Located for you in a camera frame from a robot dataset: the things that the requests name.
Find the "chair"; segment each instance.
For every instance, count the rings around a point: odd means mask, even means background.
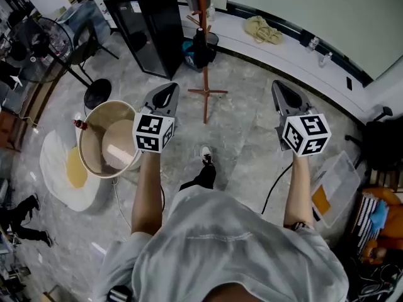
[[[73,38],[73,47],[74,51],[69,58],[69,62],[71,65],[78,65],[82,73],[91,81],[91,86],[87,89],[84,96],[84,104],[87,108],[94,109],[109,98],[111,83],[107,79],[93,81],[84,70],[85,62],[88,58],[94,56],[99,49],[103,49],[116,59],[119,59],[119,57],[100,44],[91,20],[86,20],[76,30]]]
[[[344,137],[347,141],[352,141],[361,148],[360,157],[355,164],[355,169],[366,160],[369,171],[392,171],[400,164],[403,157],[403,147],[399,140],[399,133],[403,125],[403,117],[394,120],[379,122],[384,116],[392,116],[392,110],[383,107],[382,114],[373,121],[368,122],[362,134],[363,140],[359,141],[351,135]]]

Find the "marble floor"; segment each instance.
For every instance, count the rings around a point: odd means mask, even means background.
[[[106,46],[120,59],[101,50],[86,62],[85,68],[93,79],[111,81],[110,99],[124,100],[138,109],[147,91],[167,82],[143,73],[118,33],[110,37]],[[164,218],[180,184],[191,180],[200,170],[198,153],[204,143],[213,148],[217,166],[215,187],[226,190],[258,213],[273,182],[292,159],[290,151],[280,150],[274,129],[278,125],[278,114],[273,105],[271,83],[281,77],[218,53],[209,66],[209,78],[212,87],[227,89],[229,93],[210,97],[207,125],[202,122],[203,98],[187,92],[188,88],[202,87],[202,75],[182,65],[173,79],[180,86],[178,128],[161,159],[161,180],[166,194]],[[43,182],[39,154],[44,135],[61,121],[72,119],[77,111],[83,111],[84,92],[85,87],[70,74],[61,78],[39,121],[40,128],[27,132],[22,153],[13,161],[14,202],[36,192],[42,209],[34,212],[28,227],[48,230],[55,242],[51,249],[44,243],[25,240],[18,247],[18,258],[32,272],[27,285],[34,295],[33,301],[39,301],[39,294],[55,284],[66,288],[78,301],[88,301],[101,262],[101,255],[93,244],[107,249],[112,240],[125,240],[129,235],[113,188],[104,207],[88,215],[67,208],[48,193]],[[309,92],[307,95],[319,112],[325,114],[332,131],[324,153],[310,159],[311,173],[342,150],[355,160],[358,149],[344,141],[344,134],[357,135],[356,125],[322,99]],[[290,174],[287,172],[275,187],[263,215],[265,220],[281,225]],[[138,171],[126,172],[116,187],[127,218],[130,218],[137,178]],[[338,227],[330,230],[320,224],[317,227],[332,242],[343,230],[345,219],[340,218]]]

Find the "person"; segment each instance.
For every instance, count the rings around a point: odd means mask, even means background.
[[[49,247],[52,246],[52,240],[49,237],[48,232],[38,231],[31,228],[25,228],[21,226],[24,221],[26,214],[29,212],[30,217],[32,217],[33,209],[40,210],[40,202],[38,200],[37,194],[32,194],[25,200],[19,203],[19,205],[11,210],[6,208],[0,208],[0,232],[9,241],[11,241],[11,236],[8,235],[7,230],[11,227],[11,231],[17,234],[20,239],[28,240],[41,240],[45,242]]]
[[[346,273],[313,227],[307,157],[293,157],[281,227],[214,191],[212,151],[200,155],[162,226],[160,155],[144,154],[132,234],[108,249],[93,301],[344,301]]]

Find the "bottle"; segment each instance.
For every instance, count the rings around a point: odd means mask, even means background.
[[[314,51],[314,49],[316,48],[316,46],[318,46],[318,44],[319,44],[319,38],[317,38],[317,37],[315,36],[315,37],[313,37],[313,38],[310,40],[309,45],[307,45],[305,49],[306,49],[306,51],[307,51],[308,53],[311,53],[311,52]]]
[[[211,3],[210,7],[207,8],[207,19],[212,22],[214,21],[214,15],[215,15],[215,8],[214,8],[214,3]]]
[[[320,68],[325,67],[325,65],[328,63],[328,61],[332,59],[332,56],[333,56],[333,53],[331,53],[331,52],[329,52],[325,56],[323,56],[323,58],[319,62],[319,67]]]

